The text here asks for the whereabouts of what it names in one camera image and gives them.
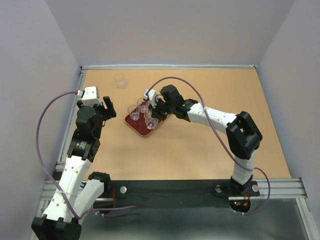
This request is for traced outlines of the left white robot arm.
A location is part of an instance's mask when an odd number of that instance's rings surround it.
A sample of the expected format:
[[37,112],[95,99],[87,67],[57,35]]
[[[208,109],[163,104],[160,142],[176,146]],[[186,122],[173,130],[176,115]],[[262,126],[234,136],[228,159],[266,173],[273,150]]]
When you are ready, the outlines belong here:
[[35,217],[31,228],[39,240],[78,240],[82,222],[95,200],[111,193],[110,176],[95,172],[79,192],[84,176],[100,147],[105,122],[117,113],[109,96],[77,101],[76,129],[65,159],[63,173],[55,182],[55,193],[41,217]]

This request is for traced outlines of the clear glass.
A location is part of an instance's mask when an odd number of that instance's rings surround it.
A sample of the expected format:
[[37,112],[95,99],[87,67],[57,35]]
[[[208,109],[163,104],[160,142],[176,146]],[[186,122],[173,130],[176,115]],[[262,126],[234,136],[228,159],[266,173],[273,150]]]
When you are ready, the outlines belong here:
[[137,107],[142,114],[146,114],[149,111],[149,101],[145,100],[143,97],[139,98],[136,102]]
[[127,112],[129,114],[129,117],[133,121],[138,121],[140,118],[140,109],[137,105],[130,105],[127,109]]
[[113,77],[116,86],[120,89],[124,89],[126,87],[126,78],[125,75],[122,73],[117,73],[114,77]]
[[159,123],[157,118],[148,117],[145,119],[145,125],[148,130],[153,130]]
[[145,114],[144,114],[144,118],[147,119],[151,119],[152,118],[152,112],[150,110],[148,110]]

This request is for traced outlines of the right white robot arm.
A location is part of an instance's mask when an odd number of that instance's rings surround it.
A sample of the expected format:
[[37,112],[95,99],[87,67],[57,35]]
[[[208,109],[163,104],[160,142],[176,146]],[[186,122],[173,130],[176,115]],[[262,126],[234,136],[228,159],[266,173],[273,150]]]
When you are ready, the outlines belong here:
[[245,193],[253,178],[253,161],[263,136],[248,112],[227,113],[203,105],[194,99],[184,99],[178,89],[167,85],[157,93],[146,89],[143,99],[149,101],[151,117],[164,121],[167,116],[211,127],[227,137],[227,153],[234,160],[230,189],[235,195]]

